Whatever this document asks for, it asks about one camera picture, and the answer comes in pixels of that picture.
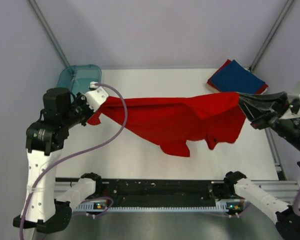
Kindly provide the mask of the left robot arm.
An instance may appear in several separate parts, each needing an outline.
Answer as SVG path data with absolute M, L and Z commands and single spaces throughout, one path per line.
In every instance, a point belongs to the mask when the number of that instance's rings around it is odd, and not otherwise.
M 14 227 L 34 228 L 43 234 L 63 231 L 78 205 L 89 197 L 96 199 L 103 194 L 101 177 L 85 173 L 75 186 L 55 197 L 56 163 L 69 130 L 76 125 L 85 126 L 108 96 L 102 87 L 77 95 L 68 88 L 56 87 L 43 95 L 39 120 L 26 130 L 26 201 L 21 214 L 13 220 Z

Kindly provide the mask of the left aluminium frame post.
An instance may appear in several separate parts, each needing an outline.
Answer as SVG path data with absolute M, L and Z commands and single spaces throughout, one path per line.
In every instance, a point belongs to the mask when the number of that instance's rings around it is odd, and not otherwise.
M 47 22 L 43 12 L 41 11 L 38 3 L 36 0 L 27 0 L 32 12 L 34 13 L 35 17 L 37 18 L 39 24 L 41 25 L 45 35 L 47 36 L 52 48 L 54 49 L 56 55 L 60 59 L 61 63 L 65 68 L 71 66 L 70 62 L 68 61 L 62 47 L 60 46 L 55 34 L 53 33 L 49 23 Z

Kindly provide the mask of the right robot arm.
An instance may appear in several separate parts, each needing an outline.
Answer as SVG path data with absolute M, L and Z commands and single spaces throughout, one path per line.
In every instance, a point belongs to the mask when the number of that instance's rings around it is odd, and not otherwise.
M 271 129 L 300 152 L 300 96 L 286 92 L 269 95 L 239 94 L 239 106 L 251 126 Z M 258 185 L 240 171 L 228 172 L 223 192 L 229 198 L 241 197 L 260 210 L 275 225 L 284 240 L 300 240 L 300 189 L 296 196 L 283 194 L 288 187 Z

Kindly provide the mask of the aluminium frame post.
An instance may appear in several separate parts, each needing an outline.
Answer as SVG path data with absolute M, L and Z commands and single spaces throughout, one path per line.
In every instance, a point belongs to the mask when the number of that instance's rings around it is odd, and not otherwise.
M 278 17 L 276 18 L 274 24 L 272 25 L 269 33 L 267 34 L 265 40 L 263 41 L 261 47 L 259 48 L 256 56 L 254 57 L 251 65 L 248 67 L 248 70 L 253 73 L 258 65 L 260 64 L 262 58 L 264 57 L 265 53 L 267 52 L 269 46 L 271 45 L 272 41 L 274 40 L 276 34 L 278 33 L 280 27 L 282 26 L 285 19 L 288 17 L 289 13 L 293 9 L 296 0 L 286 0 L 283 8 L 281 9 Z
M 47 22 L 43 12 L 41 11 L 38 3 L 36 0 L 27 0 L 32 12 L 34 13 L 35 17 L 37 18 L 39 24 L 41 25 L 45 35 L 47 36 L 52 48 L 54 49 L 56 55 L 60 59 L 61 63 L 65 68 L 71 66 L 70 62 L 68 61 L 62 47 L 60 46 L 55 34 L 53 33 L 49 23 Z

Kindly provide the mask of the right aluminium frame post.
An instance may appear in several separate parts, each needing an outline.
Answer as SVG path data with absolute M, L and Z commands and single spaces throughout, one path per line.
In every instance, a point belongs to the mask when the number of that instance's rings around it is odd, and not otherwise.
M 278 33 L 280 27 L 282 26 L 285 19 L 288 17 L 289 13 L 293 9 L 296 0 L 286 0 L 283 8 L 281 9 L 278 17 L 276 18 L 274 24 L 272 25 L 269 33 L 267 34 L 265 40 L 263 41 L 261 47 L 259 48 L 256 56 L 254 57 L 251 65 L 248 67 L 248 70 L 253 73 L 258 65 L 260 64 L 262 58 L 264 57 L 265 53 L 267 52 L 269 46 L 271 45 L 272 41 L 274 40 L 276 34 Z

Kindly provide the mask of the teal plastic bin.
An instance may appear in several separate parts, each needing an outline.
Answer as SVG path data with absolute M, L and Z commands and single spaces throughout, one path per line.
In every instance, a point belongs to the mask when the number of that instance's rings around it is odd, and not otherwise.
M 85 94 L 90 90 L 91 82 L 100 83 L 101 80 L 102 70 L 99 66 L 93 64 L 72 65 L 60 73 L 56 87 L 67 88 L 74 95 Z

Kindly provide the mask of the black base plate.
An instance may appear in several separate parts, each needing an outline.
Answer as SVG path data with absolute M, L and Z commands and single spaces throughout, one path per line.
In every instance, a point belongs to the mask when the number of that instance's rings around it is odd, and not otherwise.
M 223 181 L 210 180 L 104 179 L 97 187 L 115 207 L 211 207 L 235 197 Z

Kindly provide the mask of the folded cream t shirt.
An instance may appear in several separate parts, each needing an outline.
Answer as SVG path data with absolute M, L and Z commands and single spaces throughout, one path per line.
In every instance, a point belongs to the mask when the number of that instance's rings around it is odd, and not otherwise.
M 209 85 L 208 83 L 206 83 L 205 85 L 205 88 L 208 89 L 210 92 L 212 93 L 220 93 L 220 91 L 216 88 L 214 88 L 213 86 Z

